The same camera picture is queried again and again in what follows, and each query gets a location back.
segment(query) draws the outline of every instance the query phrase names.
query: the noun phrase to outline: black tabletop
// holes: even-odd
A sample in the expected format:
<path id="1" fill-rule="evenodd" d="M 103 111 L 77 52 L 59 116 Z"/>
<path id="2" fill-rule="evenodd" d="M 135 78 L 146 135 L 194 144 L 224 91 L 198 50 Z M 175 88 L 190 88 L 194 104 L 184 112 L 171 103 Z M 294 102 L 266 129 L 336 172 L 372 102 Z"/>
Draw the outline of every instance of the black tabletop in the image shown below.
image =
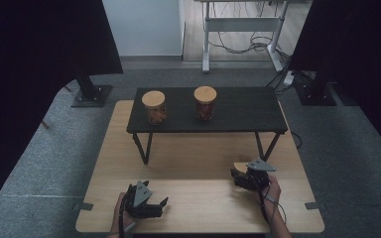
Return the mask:
<path id="1" fill-rule="evenodd" d="M 288 128 L 272 87 L 215 87 L 217 92 L 213 117 L 195 118 L 195 87 L 138 88 L 126 131 L 128 133 L 181 132 L 275 132 Z M 151 90 L 166 96 L 167 119 L 151 125 L 142 96 Z"/>

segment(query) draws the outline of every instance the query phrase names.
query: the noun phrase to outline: gray floor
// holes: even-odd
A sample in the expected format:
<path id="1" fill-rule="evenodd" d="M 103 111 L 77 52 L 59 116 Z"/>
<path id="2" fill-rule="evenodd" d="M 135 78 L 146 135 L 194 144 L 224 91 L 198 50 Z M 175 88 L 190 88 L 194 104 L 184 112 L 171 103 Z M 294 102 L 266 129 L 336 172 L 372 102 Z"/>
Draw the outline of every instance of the gray floor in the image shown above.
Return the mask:
<path id="1" fill-rule="evenodd" d="M 0 191 L 0 237 L 104 237 L 76 232 L 73 208 L 85 196 L 115 103 L 132 99 L 136 87 L 264 86 L 276 75 L 269 63 L 219 63 L 210 74 L 201 73 L 199 63 L 123 65 L 124 74 L 92 78 L 113 85 L 102 108 L 71 108 L 75 81 L 68 85 L 73 92 L 62 88 L 56 95 L 45 117 L 51 128 L 37 125 Z M 303 139 L 299 153 L 325 224 L 320 234 L 295 237 L 381 237 L 381 138 L 363 112 L 337 97 L 334 107 L 303 106 L 294 88 L 278 98 L 290 128 Z"/>

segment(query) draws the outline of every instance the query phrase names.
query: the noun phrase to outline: table leg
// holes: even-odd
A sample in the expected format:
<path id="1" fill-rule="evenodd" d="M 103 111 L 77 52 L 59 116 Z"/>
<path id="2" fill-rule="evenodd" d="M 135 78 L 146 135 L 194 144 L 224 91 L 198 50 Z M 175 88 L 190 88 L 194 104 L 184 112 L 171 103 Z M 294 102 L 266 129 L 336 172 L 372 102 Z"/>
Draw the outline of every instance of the table leg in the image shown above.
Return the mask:
<path id="1" fill-rule="evenodd" d="M 280 38 L 281 30 L 282 30 L 283 25 L 284 25 L 284 21 L 285 21 L 285 17 L 286 17 L 287 7 L 288 6 L 289 6 L 289 2 L 288 1 L 284 1 L 283 10 L 281 11 L 281 16 L 279 18 L 280 21 L 279 21 L 278 27 L 277 27 L 276 31 L 274 32 L 274 37 L 272 39 L 271 44 L 267 47 L 268 53 L 269 53 L 269 55 L 271 57 L 272 63 L 274 64 L 274 67 L 275 67 L 276 71 L 283 70 L 283 66 L 280 63 L 281 57 L 276 52 L 276 47 L 277 47 L 277 44 L 278 44 L 278 39 Z"/>
<path id="2" fill-rule="evenodd" d="M 258 132 L 255 132 L 255 137 L 256 137 L 256 143 L 258 144 L 259 158 L 262 161 L 267 162 L 268 158 L 271 156 L 272 150 L 274 149 L 275 145 L 277 144 L 278 139 L 280 138 L 280 134 L 278 134 L 278 133 L 275 134 L 274 138 L 272 139 L 270 146 L 268 147 L 267 153 L 265 155 L 264 155 L 264 151 L 262 149 L 262 143 L 261 143 L 261 140 L 259 138 Z"/>
<path id="3" fill-rule="evenodd" d="M 261 139 L 259 139 L 259 133 L 258 132 L 255 132 L 255 137 L 256 137 L 256 143 L 258 144 L 259 159 L 266 162 L 267 160 L 264 159 L 264 151 L 262 150 Z"/>
<path id="4" fill-rule="evenodd" d="M 138 135 L 136 133 L 133 133 L 132 138 L 134 139 L 134 142 L 138 147 L 138 151 L 139 151 L 139 154 L 141 155 L 142 162 L 144 162 L 145 165 L 148 165 L 148 160 L 150 158 L 150 151 L 151 151 L 151 143 L 153 141 L 153 133 L 150 133 L 148 137 L 146 153 L 144 153 L 144 149 L 142 148 L 141 141 L 139 140 Z"/>
<path id="5" fill-rule="evenodd" d="M 202 72 L 209 73 L 209 2 L 205 3 L 206 13 L 205 13 L 205 33 L 203 38 L 203 53 L 202 53 Z"/>
<path id="6" fill-rule="evenodd" d="M 267 153 L 265 154 L 265 162 L 268 160 L 269 156 L 272 153 L 272 150 L 275 147 L 275 144 L 277 144 L 278 138 L 280 138 L 280 134 L 276 133 L 274 136 L 274 139 L 272 139 L 271 145 L 268 147 Z"/>

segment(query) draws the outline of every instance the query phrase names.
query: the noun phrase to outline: desk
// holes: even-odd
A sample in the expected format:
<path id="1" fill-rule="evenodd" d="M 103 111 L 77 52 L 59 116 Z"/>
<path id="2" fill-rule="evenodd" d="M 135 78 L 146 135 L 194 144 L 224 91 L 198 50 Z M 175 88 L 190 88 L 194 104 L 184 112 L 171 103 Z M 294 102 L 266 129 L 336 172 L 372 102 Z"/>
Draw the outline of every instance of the desk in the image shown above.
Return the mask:
<path id="1" fill-rule="evenodd" d="M 166 95 L 168 119 L 162 125 L 148 123 L 143 95 L 151 90 Z M 195 116 L 193 93 L 195 87 L 138 88 L 126 131 L 131 133 L 144 164 L 148 164 L 153 133 L 224 133 L 252 132 L 258 145 L 259 158 L 267 161 L 281 134 L 288 128 L 272 87 L 215 87 L 214 116 L 198 121 Z M 260 132 L 275 133 L 264 154 Z M 138 133 L 148 133 L 147 152 L 144 153 Z"/>
<path id="2" fill-rule="evenodd" d="M 76 221 L 79 232 L 108 232 L 120 191 L 137 180 L 150 181 L 149 203 L 169 197 L 161 218 L 141 221 L 136 233 L 268 233 L 253 192 L 237 187 L 229 169 L 258 156 L 253 133 L 156 134 L 151 163 L 145 166 L 126 132 L 133 101 L 119 101 Z M 262 133 L 268 145 L 274 133 Z M 324 225 L 296 145 L 287 131 L 268 160 L 277 169 L 281 204 L 295 233 L 319 233 Z"/>
<path id="3" fill-rule="evenodd" d="M 210 32 L 274 32 L 271 44 L 267 47 L 276 71 L 283 70 L 280 55 L 276 51 L 281 29 L 283 28 L 288 1 L 284 1 L 280 17 L 273 18 L 210 18 L 209 3 L 211 2 L 247 2 L 244 0 L 194 0 L 205 3 L 205 33 L 203 40 L 202 72 L 209 72 L 209 43 Z"/>

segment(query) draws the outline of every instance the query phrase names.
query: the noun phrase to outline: black curtain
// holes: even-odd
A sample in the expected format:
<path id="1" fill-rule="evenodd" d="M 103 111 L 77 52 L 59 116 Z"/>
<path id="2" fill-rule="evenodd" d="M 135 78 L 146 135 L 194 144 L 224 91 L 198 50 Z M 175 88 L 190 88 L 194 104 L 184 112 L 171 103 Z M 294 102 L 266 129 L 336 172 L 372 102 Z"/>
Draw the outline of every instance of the black curtain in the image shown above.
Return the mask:
<path id="1" fill-rule="evenodd" d="M 314 0 L 289 69 L 336 81 L 381 135 L 381 1 Z"/>
<path id="2" fill-rule="evenodd" d="M 0 189 L 76 67 L 122 73 L 101 0 L 0 0 Z"/>

